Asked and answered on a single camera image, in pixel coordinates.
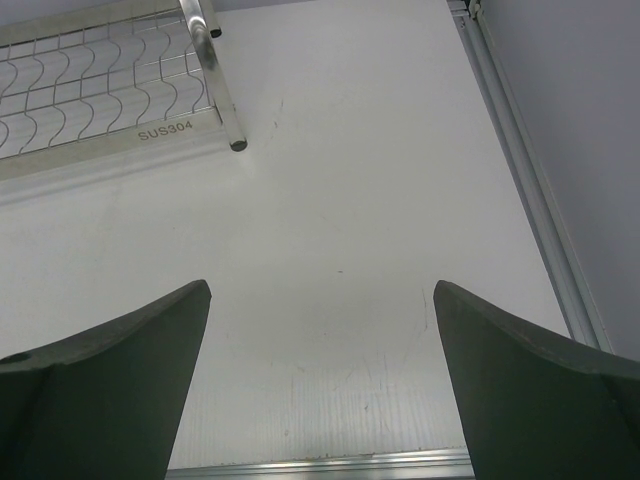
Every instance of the metal wire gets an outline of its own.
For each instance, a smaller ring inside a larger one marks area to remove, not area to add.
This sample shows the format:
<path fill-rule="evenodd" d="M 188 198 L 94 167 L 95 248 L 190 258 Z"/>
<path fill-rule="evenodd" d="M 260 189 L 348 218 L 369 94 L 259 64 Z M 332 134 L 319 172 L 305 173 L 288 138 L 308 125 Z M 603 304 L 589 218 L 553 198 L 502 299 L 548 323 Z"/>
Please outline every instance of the metal wire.
<path fill-rule="evenodd" d="M 31 43 L 0 60 L 0 159 L 211 108 L 180 9 Z"/>

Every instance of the dish rack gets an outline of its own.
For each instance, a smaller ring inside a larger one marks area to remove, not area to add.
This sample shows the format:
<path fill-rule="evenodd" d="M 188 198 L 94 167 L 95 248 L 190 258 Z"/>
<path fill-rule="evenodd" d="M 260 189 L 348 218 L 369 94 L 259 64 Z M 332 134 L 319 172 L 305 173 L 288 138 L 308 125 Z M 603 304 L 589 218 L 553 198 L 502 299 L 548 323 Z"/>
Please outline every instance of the dish rack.
<path fill-rule="evenodd" d="M 220 125 L 244 150 L 220 34 L 210 0 L 125 0 L 0 27 L 0 180 Z"/>

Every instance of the metal rack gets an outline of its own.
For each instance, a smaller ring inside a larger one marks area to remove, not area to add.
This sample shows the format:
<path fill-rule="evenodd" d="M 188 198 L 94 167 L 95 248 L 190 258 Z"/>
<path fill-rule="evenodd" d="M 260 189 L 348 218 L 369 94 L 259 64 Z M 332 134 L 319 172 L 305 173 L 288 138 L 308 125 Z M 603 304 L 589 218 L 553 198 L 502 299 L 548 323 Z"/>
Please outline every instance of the metal rack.
<path fill-rule="evenodd" d="M 244 150 L 211 40 L 220 33 L 209 0 L 126 0 L 1 27 L 0 166 L 45 152 L 31 163 L 51 168 L 69 153 L 52 148 L 124 131 L 170 138 L 207 111 Z"/>

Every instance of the white surface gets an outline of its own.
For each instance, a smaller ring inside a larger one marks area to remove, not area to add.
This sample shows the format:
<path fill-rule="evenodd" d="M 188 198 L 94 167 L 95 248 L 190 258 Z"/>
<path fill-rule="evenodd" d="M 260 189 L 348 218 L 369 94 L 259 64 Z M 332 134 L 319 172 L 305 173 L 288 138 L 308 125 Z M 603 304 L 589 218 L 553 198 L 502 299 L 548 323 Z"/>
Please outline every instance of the white surface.
<path fill-rule="evenodd" d="M 463 445 L 436 282 L 566 328 L 446 2 L 220 22 L 246 152 L 213 135 L 0 184 L 0 356 L 205 278 L 172 467 Z"/>

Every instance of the white table top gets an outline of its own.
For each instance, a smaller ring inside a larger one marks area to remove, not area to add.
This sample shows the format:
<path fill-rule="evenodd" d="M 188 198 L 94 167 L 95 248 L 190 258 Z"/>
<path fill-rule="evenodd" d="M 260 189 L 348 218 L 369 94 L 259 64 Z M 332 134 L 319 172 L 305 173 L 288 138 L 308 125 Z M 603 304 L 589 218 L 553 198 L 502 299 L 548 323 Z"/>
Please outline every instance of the white table top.
<path fill-rule="evenodd" d="M 248 150 L 215 133 L 0 184 L 0 357 L 204 278 L 172 467 L 464 445 L 436 282 L 567 331 L 445 0 L 219 16 Z"/>

